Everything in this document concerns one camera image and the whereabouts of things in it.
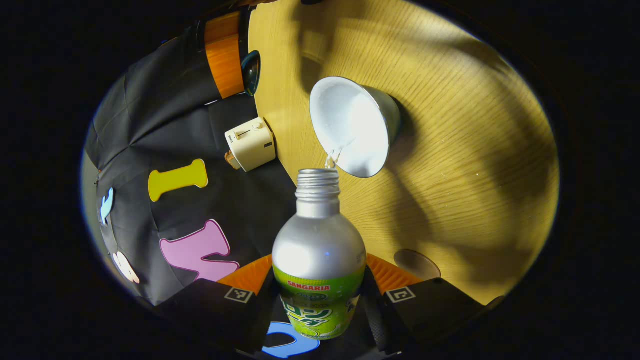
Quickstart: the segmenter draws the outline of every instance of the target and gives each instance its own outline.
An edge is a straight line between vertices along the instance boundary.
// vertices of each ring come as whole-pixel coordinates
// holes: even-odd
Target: bottle neck
[[[303,169],[298,172],[296,202],[299,217],[326,218],[340,213],[338,171],[327,168]]]

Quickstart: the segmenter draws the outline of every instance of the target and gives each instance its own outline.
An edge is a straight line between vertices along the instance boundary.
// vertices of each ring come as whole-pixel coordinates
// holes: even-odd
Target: silver bottle
[[[300,170],[298,211],[273,245],[289,319],[300,334],[319,340],[340,336],[349,326],[367,258],[360,233],[340,214],[339,194],[337,170]]]

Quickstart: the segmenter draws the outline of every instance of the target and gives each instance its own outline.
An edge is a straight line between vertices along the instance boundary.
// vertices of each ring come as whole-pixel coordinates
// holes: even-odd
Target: wood grain
[[[230,13],[207,22],[204,44],[209,68],[223,99],[244,91],[238,25],[240,12]]]
[[[557,150],[534,94],[492,48],[400,0],[260,5],[249,48],[263,64],[258,113],[294,181],[326,158],[308,110],[318,80],[344,76],[401,104],[385,168],[340,170],[342,212],[369,253],[394,263],[416,250],[483,304],[522,278],[554,219]]]

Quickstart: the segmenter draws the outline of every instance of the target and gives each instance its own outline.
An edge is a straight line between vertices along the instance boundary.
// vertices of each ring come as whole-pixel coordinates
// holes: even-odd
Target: blue letter
[[[100,208],[100,216],[102,217],[102,223],[107,224],[107,215],[111,212],[113,207],[113,188],[109,189],[109,195],[102,198],[102,207]]]
[[[262,351],[280,359],[286,359],[292,355],[304,354],[315,350],[320,346],[320,340],[305,338],[298,334],[293,326],[285,322],[271,322],[267,335],[280,332],[282,334],[291,335],[294,341],[290,344],[280,345],[279,347],[262,347]]]

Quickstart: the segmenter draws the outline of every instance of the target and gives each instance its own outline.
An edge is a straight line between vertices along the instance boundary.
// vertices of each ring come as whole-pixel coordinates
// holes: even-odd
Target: pink letter
[[[171,266],[197,272],[195,280],[218,281],[240,267],[235,261],[204,259],[214,254],[227,256],[231,253],[229,242],[215,220],[207,220],[203,229],[178,240],[160,240],[160,249]]]

